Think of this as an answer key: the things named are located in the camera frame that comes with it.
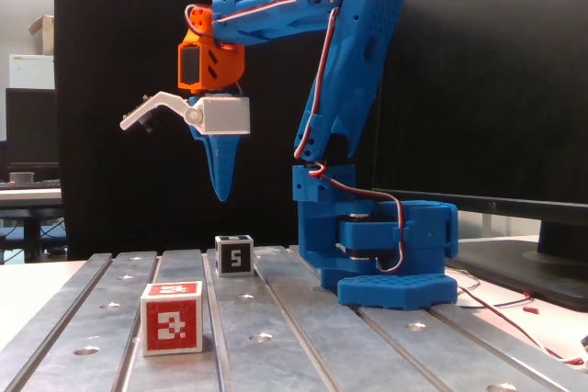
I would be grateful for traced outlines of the orange gripper with servo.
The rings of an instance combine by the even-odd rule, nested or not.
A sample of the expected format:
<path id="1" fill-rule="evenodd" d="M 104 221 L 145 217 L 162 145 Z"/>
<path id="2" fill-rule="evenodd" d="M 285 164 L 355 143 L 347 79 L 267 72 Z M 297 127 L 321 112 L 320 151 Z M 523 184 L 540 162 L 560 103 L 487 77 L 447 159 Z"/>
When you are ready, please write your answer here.
<path id="1" fill-rule="evenodd" d="M 218 91 L 236 84 L 244 72 L 244 46 L 213 35 L 212 9 L 187 5 L 187 33 L 178 46 L 177 85 L 191 93 Z M 201 135 L 190 129 L 194 140 L 204 144 L 209 175 L 217 198 L 224 202 L 232 190 L 240 135 Z"/>

